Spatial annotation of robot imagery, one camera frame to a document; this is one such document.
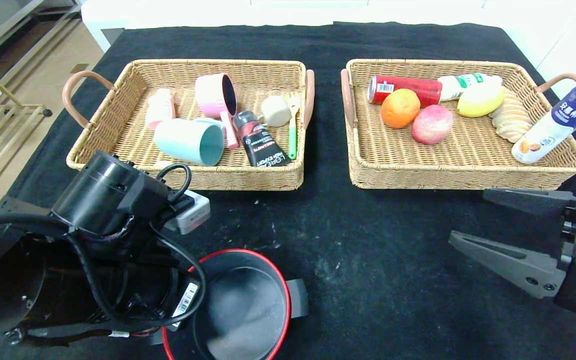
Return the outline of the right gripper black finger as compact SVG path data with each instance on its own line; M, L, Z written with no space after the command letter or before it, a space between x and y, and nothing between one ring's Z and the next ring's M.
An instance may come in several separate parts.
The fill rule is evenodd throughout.
M451 231L448 243L473 261L537 299L555 297L566 278L558 260L475 235Z
M492 187L485 189L482 197L525 214L562 218L565 223L576 227L576 196L571 191Z

